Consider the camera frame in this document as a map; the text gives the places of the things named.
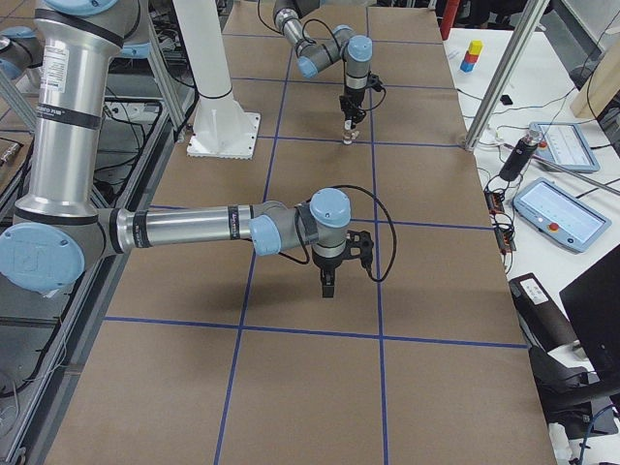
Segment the white label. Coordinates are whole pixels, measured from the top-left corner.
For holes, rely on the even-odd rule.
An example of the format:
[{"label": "white label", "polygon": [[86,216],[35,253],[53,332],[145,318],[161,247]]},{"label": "white label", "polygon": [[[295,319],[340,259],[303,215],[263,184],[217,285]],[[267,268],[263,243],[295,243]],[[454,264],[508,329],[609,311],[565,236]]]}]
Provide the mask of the white label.
[{"label": "white label", "polygon": [[44,89],[64,92],[67,82],[69,51],[65,48],[46,46],[43,60],[41,86]]},{"label": "white label", "polygon": [[534,305],[539,305],[549,301],[543,290],[533,278],[521,281],[521,287],[523,288],[523,291],[525,291],[525,293],[532,299]]}]

